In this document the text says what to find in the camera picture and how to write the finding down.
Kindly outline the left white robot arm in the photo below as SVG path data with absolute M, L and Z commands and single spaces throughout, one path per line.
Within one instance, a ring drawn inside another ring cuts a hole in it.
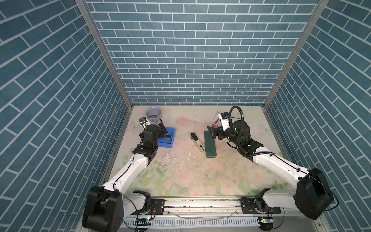
M 125 193 L 136 177 L 147 168 L 157 154 L 158 142 L 167 134 L 163 123 L 148 124 L 140 133 L 141 142 L 133 150 L 128 163 L 102 186 L 93 186 L 87 195 L 82 226 L 97 232 L 116 232 L 125 217 L 145 213 L 151 207 L 151 195 L 136 190 Z

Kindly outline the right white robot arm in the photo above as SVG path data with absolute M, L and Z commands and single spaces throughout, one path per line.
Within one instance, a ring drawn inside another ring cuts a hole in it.
M 290 208 L 310 219 L 318 219 L 334 201 L 334 194 L 321 170 L 301 167 L 279 157 L 251 138 L 245 122 L 224 119 L 220 127 L 208 127 L 208 132 L 213 139 L 227 139 L 243 157 L 268 168 L 293 187 L 292 190 L 263 189 L 255 196 L 257 211 L 266 213 L 276 207 Z

